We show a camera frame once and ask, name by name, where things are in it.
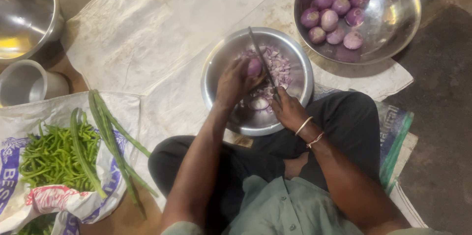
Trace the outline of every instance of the steel bowl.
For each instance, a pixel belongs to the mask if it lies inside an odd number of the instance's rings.
[[[364,38],[357,50],[349,50],[342,43],[331,45],[324,41],[314,44],[308,38],[309,29],[300,23],[301,14],[312,0],[295,0],[294,19],[298,32],[311,49],[332,61],[346,64],[370,64],[390,58],[403,50],[413,39],[421,20],[420,0],[370,0],[364,9],[366,18],[350,27],[339,17],[339,27],[345,33],[358,31]]]
[[[31,57],[63,26],[59,0],[0,0],[0,63]]]
[[[66,79],[31,60],[9,65],[0,74],[0,107],[37,102],[69,94]]]
[[[313,91],[313,70],[302,46],[285,33],[272,28],[253,27],[252,31],[260,45],[274,46],[288,58],[291,64],[290,77],[293,81],[288,86],[287,93],[297,97],[300,103],[306,106]],[[218,80],[227,64],[251,46],[247,29],[242,29],[220,41],[208,55],[201,80],[202,96],[208,109],[211,109],[215,101]],[[258,113],[237,105],[229,118],[227,128],[243,135],[261,136],[275,133],[283,129],[283,126],[273,113]]]

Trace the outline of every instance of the knife blade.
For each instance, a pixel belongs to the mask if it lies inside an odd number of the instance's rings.
[[[251,37],[252,44],[254,44],[254,48],[256,49],[259,60],[261,61],[262,65],[263,65],[263,69],[264,69],[265,73],[267,74],[268,81],[272,85],[272,91],[274,92],[274,94],[272,95],[272,98],[275,101],[277,101],[277,103],[280,106],[282,106],[282,100],[280,99],[279,92],[277,91],[277,88],[274,84],[274,80],[272,79],[272,76],[270,75],[270,71],[268,70],[267,63],[265,62],[264,57],[263,57],[263,53],[261,52],[261,49],[259,49],[259,44],[257,43],[256,38],[254,37],[254,34],[252,33],[251,27],[247,27],[247,30],[249,32],[249,36]]]

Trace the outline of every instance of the floor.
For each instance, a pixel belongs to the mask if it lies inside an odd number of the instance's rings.
[[[65,19],[90,0],[60,0]],[[415,113],[410,132],[418,145],[400,175],[401,186],[430,227],[454,234],[472,231],[472,0],[422,0],[422,23],[408,47],[394,57],[415,82],[385,101]],[[69,79],[72,92],[87,90],[61,45],[44,52],[45,66]],[[132,221],[126,197],[106,220],[82,225],[85,234],[128,234],[129,228],[156,224]],[[159,215],[151,208],[149,216]]]

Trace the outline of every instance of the hand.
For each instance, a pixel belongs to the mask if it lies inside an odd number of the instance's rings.
[[[277,91],[279,92],[282,106],[273,99],[268,101],[275,112],[275,117],[285,128],[297,132],[310,116],[308,116],[308,113],[306,113],[296,97],[287,94],[285,88],[277,87]]]
[[[232,110],[249,93],[257,79],[247,76],[249,61],[250,59],[237,59],[228,65],[218,81],[215,104]]]

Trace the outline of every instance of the bracelet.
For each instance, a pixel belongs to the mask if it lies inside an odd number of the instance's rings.
[[[306,125],[311,119],[313,119],[313,116],[309,117],[309,118],[302,124],[302,127],[300,127],[300,129],[298,129],[298,131],[295,133],[295,136],[298,135],[298,133],[305,127],[305,125]]]
[[[313,140],[313,141],[312,141],[311,143],[309,143],[309,144],[306,144],[306,147],[307,147],[307,148],[311,148],[311,145],[314,144],[314,143],[316,143],[316,142],[318,142],[318,141],[323,137],[323,134],[324,134],[324,132],[322,131],[322,132],[320,133],[320,135],[319,135],[315,140]]]

